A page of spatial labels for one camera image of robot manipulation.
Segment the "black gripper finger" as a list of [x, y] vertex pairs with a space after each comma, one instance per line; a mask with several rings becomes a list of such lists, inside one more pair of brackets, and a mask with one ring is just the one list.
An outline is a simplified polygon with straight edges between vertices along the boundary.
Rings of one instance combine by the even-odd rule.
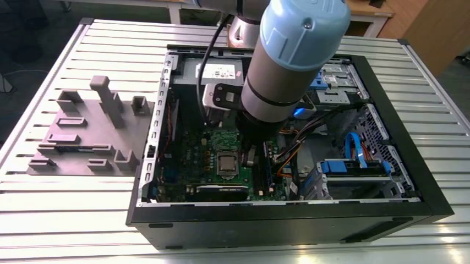
[[252, 145], [251, 148], [242, 153], [242, 166], [254, 167], [258, 164], [259, 164], [258, 146]]

